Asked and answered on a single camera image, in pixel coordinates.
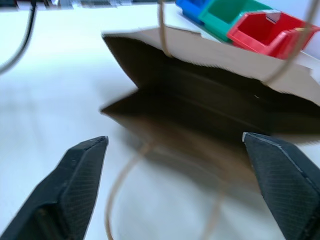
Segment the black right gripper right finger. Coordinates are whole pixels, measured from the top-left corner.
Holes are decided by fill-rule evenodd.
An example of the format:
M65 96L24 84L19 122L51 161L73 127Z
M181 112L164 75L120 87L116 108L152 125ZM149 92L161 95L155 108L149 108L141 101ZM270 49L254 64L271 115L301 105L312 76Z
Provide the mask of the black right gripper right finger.
M262 197L287 240L320 238L320 169L294 144L242 135Z

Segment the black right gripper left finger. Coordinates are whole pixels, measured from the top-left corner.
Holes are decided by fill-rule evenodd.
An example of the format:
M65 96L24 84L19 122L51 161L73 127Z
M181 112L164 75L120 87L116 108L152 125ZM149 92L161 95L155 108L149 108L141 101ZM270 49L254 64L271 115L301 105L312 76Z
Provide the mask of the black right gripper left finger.
M107 136L69 148L30 193L2 240L82 240L96 204Z

